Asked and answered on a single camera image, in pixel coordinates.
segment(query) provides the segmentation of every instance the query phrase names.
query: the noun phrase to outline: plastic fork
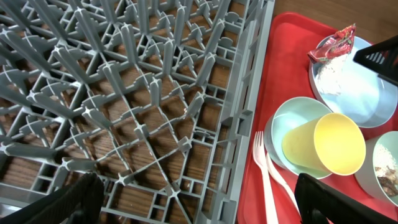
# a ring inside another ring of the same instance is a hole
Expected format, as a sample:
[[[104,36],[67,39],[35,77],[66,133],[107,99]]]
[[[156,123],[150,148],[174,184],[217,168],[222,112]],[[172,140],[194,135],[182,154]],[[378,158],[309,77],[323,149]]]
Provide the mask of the plastic fork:
[[[259,166],[262,174],[262,184],[264,186],[264,201],[266,204],[266,218],[268,224],[278,224],[274,196],[272,194],[271,182],[269,180],[267,158],[264,149],[264,135],[262,131],[256,132],[253,142],[253,159]]]
[[[299,211],[299,208],[297,206],[297,202],[296,202],[296,199],[294,197],[294,193],[293,193],[292,189],[290,189],[290,187],[287,185],[285,179],[277,171],[277,169],[275,168],[274,164],[272,163],[271,158],[269,157],[268,153],[267,153],[267,167],[268,167],[269,174],[272,176],[272,178],[276,182],[278,182],[278,184],[280,184],[286,190],[286,192],[289,195],[292,203],[294,204],[298,214],[300,214],[300,211]]]

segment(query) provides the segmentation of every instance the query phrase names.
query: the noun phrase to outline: yellow cup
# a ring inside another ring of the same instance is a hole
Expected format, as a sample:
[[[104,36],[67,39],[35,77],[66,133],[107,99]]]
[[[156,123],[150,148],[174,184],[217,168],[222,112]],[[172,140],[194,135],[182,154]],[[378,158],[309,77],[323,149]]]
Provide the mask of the yellow cup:
[[[326,114],[289,131],[282,150],[294,164],[338,175],[358,171],[366,154],[361,130],[340,113]]]

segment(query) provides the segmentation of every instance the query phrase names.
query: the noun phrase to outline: gray plastic rack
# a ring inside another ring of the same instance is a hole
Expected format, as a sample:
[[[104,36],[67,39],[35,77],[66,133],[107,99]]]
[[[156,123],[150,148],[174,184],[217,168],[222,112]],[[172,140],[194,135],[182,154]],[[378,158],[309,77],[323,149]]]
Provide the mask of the gray plastic rack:
[[[243,15],[230,11],[232,3],[244,8]],[[0,203],[24,207],[62,187],[70,172],[96,172],[106,189],[102,212],[117,215],[123,223],[130,218],[170,222],[171,201],[183,213],[181,222],[234,223],[273,10],[274,0],[0,1],[0,98],[8,102],[0,105],[0,117],[16,114],[8,121],[11,125],[5,125],[4,119],[0,123],[0,167],[7,169],[9,156],[40,164],[30,187],[0,182]],[[208,27],[191,21],[197,16],[204,17]],[[151,17],[157,19],[154,26]],[[223,35],[224,31],[238,36],[236,45]],[[186,44],[191,40],[198,47]],[[124,46],[125,54],[113,50],[119,45]],[[153,57],[159,59],[158,64],[147,62]],[[88,64],[86,69],[78,63],[82,60]],[[199,60],[203,65],[198,71],[194,64]],[[29,62],[30,69],[21,70],[17,66],[20,61]],[[226,88],[209,83],[215,63],[230,69]],[[188,67],[192,75],[182,75],[179,70],[183,67]],[[135,68],[137,75],[127,85],[120,74],[129,68]],[[109,94],[92,91],[92,84],[101,80],[109,82]],[[165,80],[173,86],[167,95],[162,94]],[[194,88],[201,91],[188,102],[184,93]],[[128,102],[126,95],[138,89],[149,92],[149,104],[133,106]],[[65,99],[65,92],[73,92],[70,99]],[[176,118],[167,116],[160,106],[172,97],[179,98],[185,108]],[[125,102],[127,111],[112,120],[100,108],[115,99]],[[204,104],[221,108],[215,131],[197,125]],[[153,108],[159,110],[164,122],[150,129],[140,123],[137,114]],[[76,118],[95,128],[80,129]],[[174,127],[184,119],[192,120],[193,130],[190,136],[178,138]],[[134,125],[137,139],[122,144],[116,141],[114,127],[121,124]],[[49,141],[44,129],[53,125],[58,129]],[[229,131],[220,140],[222,126]],[[148,139],[164,129],[170,131],[169,141],[175,141],[177,147],[158,155]],[[108,134],[113,148],[94,158],[85,139],[98,133]],[[21,141],[31,134],[41,140],[41,146]],[[73,144],[84,156],[58,161],[57,156]],[[132,169],[122,152],[138,144],[146,144],[153,160]],[[193,144],[210,149],[202,179],[185,175]],[[213,162],[217,148],[223,150],[221,160]],[[179,178],[172,181],[161,162],[174,154],[182,154],[183,164]],[[110,157],[117,157],[125,167],[118,177],[98,172],[98,164]],[[136,180],[152,166],[160,169],[165,187],[152,189]],[[46,175],[50,169],[54,174]],[[211,169],[218,169],[215,187],[208,186]],[[188,182],[188,188],[182,186],[183,182]],[[45,190],[41,190],[43,185],[47,186]],[[111,206],[121,185],[153,197],[145,215]],[[194,190],[196,185],[202,188]],[[211,207],[204,212],[201,208],[208,191],[212,193]],[[181,202],[182,195],[198,200],[194,214]],[[158,204],[159,197],[166,198],[165,204]],[[162,215],[153,216],[155,210]]]

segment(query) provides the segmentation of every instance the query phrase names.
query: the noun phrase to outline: red plastic tray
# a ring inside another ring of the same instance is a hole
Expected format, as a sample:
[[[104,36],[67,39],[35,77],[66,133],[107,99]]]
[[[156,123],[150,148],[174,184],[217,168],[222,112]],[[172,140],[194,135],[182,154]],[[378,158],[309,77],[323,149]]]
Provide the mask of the red plastic tray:
[[[292,12],[283,13],[274,18],[252,133],[264,130],[268,119],[284,101],[296,96],[315,98],[308,79],[307,52],[314,49],[326,36],[335,32],[334,28]],[[362,132],[365,139],[370,139],[397,128],[398,113],[396,112],[386,124],[378,128],[362,129]],[[275,166],[290,188],[294,190],[297,176]],[[250,144],[238,208],[239,223],[266,223],[261,178],[261,171],[252,159],[252,145]],[[354,175],[346,177],[331,175],[322,182],[390,218],[397,219],[395,206],[369,196],[358,185]],[[271,179],[271,185],[279,223],[300,223],[300,217],[284,189],[273,179]]]

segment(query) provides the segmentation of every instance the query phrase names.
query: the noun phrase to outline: candy wrapper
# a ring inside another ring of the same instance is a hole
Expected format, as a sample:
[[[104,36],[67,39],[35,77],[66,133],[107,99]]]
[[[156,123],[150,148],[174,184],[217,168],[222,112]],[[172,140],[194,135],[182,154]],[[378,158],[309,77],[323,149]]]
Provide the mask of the candy wrapper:
[[[335,57],[351,53],[354,46],[355,24],[337,31],[325,44],[308,53],[312,63],[325,63]]]

